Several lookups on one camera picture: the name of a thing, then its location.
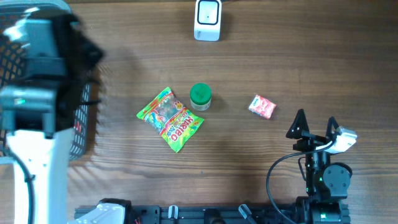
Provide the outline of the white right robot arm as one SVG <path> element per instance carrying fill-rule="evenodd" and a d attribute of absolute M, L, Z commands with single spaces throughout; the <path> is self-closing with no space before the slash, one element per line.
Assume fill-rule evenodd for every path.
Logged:
<path fill-rule="evenodd" d="M 294 223 L 348 223 L 347 206 L 341 203 L 348 197 L 353 171 L 342 162 L 332 162 L 331 156 L 346 152 L 358 138 L 355 131 L 340 126 L 329 118 L 326 134 L 312 134 L 303 109 L 286 134 L 297 142 L 293 150 L 305 160 L 300 166 L 306 186 L 306 197 L 297 197 L 292 211 L 286 215 Z"/>

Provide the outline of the Haribo gummy bag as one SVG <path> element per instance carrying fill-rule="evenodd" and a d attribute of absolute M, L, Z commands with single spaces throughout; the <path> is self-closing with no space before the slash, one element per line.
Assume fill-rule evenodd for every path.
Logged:
<path fill-rule="evenodd" d="M 204 122 L 175 96 L 170 87 L 162 90 L 136 116 L 151 125 L 174 152 L 179 152 Z"/>

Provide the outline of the red small candy packet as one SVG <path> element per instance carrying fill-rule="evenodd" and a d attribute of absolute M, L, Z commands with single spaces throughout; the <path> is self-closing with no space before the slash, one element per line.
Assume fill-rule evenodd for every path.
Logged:
<path fill-rule="evenodd" d="M 265 119 L 270 119 L 276 106 L 277 105 L 275 103 L 269 101 L 268 99 L 260 95 L 256 95 L 249 105 L 248 110 Z"/>

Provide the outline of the green lid jar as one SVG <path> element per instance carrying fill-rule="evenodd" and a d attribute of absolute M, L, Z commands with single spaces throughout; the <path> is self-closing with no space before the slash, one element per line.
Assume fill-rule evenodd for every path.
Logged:
<path fill-rule="evenodd" d="M 211 105 L 211 88 L 205 83 L 197 83 L 190 90 L 190 104 L 197 111 L 205 111 Z"/>

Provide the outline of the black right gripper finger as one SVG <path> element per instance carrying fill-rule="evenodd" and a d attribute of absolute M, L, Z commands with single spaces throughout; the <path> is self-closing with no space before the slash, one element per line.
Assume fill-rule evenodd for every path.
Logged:
<path fill-rule="evenodd" d="M 336 122 L 336 119 L 332 116 L 328 120 L 327 128 L 326 128 L 326 135 L 325 137 L 327 139 L 333 139 L 333 135 L 335 133 L 335 130 L 338 129 L 339 125 Z"/>
<path fill-rule="evenodd" d="M 299 109 L 297 111 L 295 119 L 285 136 L 289 139 L 302 139 L 310 137 L 310 130 L 304 109 Z"/>

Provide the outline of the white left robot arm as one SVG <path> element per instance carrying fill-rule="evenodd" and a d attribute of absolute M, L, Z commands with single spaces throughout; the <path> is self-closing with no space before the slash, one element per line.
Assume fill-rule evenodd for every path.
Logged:
<path fill-rule="evenodd" d="M 75 111 L 103 53 L 79 18 L 62 9 L 28 9 L 4 35 L 26 51 L 22 75 L 1 88 L 1 127 L 14 161 L 14 221 L 66 223 Z"/>

